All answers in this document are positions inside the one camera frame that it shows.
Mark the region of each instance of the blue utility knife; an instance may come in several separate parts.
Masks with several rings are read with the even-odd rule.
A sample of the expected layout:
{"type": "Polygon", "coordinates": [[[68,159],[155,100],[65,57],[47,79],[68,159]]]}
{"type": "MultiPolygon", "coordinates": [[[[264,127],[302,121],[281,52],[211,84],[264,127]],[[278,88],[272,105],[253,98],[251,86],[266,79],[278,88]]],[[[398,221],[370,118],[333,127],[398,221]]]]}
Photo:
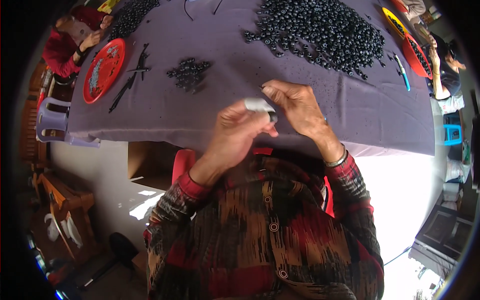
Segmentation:
{"type": "Polygon", "coordinates": [[[405,68],[402,66],[400,62],[400,58],[394,53],[395,60],[398,62],[398,66],[400,67],[400,71],[402,72],[403,79],[405,80],[405,85],[407,86],[407,91],[410,91],[410,83],[408,82],[407,74],[405,73],[405,68]]]}

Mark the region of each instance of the table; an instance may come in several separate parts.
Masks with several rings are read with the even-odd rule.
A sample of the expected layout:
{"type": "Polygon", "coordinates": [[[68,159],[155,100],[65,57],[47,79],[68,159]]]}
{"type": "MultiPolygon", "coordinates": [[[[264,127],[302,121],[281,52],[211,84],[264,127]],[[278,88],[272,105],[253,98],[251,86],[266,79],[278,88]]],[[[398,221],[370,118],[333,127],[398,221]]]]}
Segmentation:
{"type": "MultiPolygon", "coordinates": [[[[115,6],[114,11],[123,6],[115,6]]],[[[354,156],[419,153],[434,155],[433,116],[425,79],[410,68],[401,50],[402,39],[388,25],[377,0],[346,0],[360,16],[382,31],[386,39],[385,54],[395,52],[406,68],[411,91],[408,92],[396,69],[398,65],[383,58],[386,68],[375,62],[366,68],[368,81],[357,75],[327,71],[310,65],[286,51],[276,58],[260,41],[246,44],[243,31],[256,30],[260,0],[223,1],[213,15],[218,1],[161,1],[144,18],[137,30],[125,39],[127,53],[122,71],[110,90],[97,102],[86,104],[82,84],[77,84],[72,97],[68,131],[74,137],[88,135],[112,141],[167,141],[180,147],[203,151],[208,145],[218,111],[246,96],[260,96],[258,85],[278,78],[309,84],[333,130],[354,156]],[[115,95],[134,69],[144,43],[150,43],[146,66],[152,68],[142,82],[138,76],[117,108],[108,114],[115,95]],[[181,59],[195,57],[208,60],[212,67],[203,81],[205,89],[196,95],[175,87],[175,80],[166,72],[181,59]]],[[[389,1],[380,0],[407,21],[389,1]]],[[[85,60],[78,83],[85,80],[93,53],[107,43],[95,47],[85,60]]],[[[259,143],[295,149],[319,156],[315,144],[297,134],[279,112],[276,125],[279,137],[259,138],[259,143]]]]}

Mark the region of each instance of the gray plastic chair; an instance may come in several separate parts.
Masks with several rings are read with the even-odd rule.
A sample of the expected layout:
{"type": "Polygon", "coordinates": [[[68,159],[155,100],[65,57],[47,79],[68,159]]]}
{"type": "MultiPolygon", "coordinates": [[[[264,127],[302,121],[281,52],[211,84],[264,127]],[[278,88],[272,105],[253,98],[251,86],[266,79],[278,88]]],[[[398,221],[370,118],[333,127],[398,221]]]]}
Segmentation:
{"type": "Polygon", "coordinates": [[[94,142],[94,137],[76,138],[67,132],[69,110],[70,102],[60,101],[52,97],[45,98],[42,103],[40,103],[36,117],[36,134],[38,139],[43,143],[62,141],[72,146],[99,148],[100,143],[94,142]],[[48,104],[67,107],[67,113],[50,110],[48,109],[48,104]],[[46,130],[61,130],[65,132],[65,134],[63,137],[45,136],[43,132],[46,130]]]}

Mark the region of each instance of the red bowl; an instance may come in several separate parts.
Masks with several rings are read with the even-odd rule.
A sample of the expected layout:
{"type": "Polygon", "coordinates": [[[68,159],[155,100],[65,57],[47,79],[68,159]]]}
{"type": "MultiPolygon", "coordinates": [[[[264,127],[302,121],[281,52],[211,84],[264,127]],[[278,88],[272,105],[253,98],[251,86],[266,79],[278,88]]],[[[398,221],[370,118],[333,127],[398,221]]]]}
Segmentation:
{"type": "Polygon", "coordinates": [[[400,12],[408,12],[408,9],[398,0],[392,0],[393,5],[395,5],[396,9],[400,12]]]}
{"type": "Polygon", "coordinates": [[[402,48],[403,48],[403,54],[405,55],[405,58],[407,59],[408,64],[410,65],[410,67],[412,67],[413,71],[415,71],[415,73],[417,73],[418,76],[432,79],[432,69],[430,68],[430,65],[428,64],[428,69],[430,70],[430,76],[429,76],[423,69],[420,63],[420,60],[417,58],[417,55],[415,54],[415,51],[413,51],[413,48],[410,45],[408,39],[411,39],[415,43],[415,45],[417,45],[417,49],[422,54],[423,59],[427,61],[427,58],[425,57],[425,54],[423,53],[423,50],[421,49],[421,47],[418,45],[417,41],[411,35],[405,32],[405,39],[403,40],[402,48]]]}
{"type": "Polygon", "coordinates": [[[103,94],[105,94],[115,81],[120,72],[123,59],[125,58],[125,41],[122,38],[116,38],[105,45],[95,56],[90,68],[88,68],[87,75],[84,82],[84,100],[91,104],[97,101],[103,94]],[[108,49],[117,46],[114,50],[108,53],[108,49]],[[90,78],[92,72],[98,61],[102,59],[98,69],[98,80],[96,88],[90,91],[90,78]]]}

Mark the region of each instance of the silver bangle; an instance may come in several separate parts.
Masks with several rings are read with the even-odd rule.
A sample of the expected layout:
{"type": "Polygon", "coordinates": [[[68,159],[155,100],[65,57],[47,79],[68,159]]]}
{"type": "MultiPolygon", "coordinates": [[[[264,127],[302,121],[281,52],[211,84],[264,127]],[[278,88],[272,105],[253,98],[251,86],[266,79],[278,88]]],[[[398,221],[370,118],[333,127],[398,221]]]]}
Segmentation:
{"type": "Polygon", "coordinates": [[[347,159],[348,151],[347,151],[347,149],[345,148],[345,145],[344,145],[344,144],[342,144],[342,146],[343,146],[343,155],[342,155],[342,157],[341,157],[339,160],[334,161],[333,163],[327,163],[326,161],[324,161],[324,164],[325,164],[325,166],[326,166],[327,168],[334,168],[334,167],[336,167],[336,166],[339,166],[339,165],[341,165],[341,164],[345,161],[345,159],[347,159]]]}

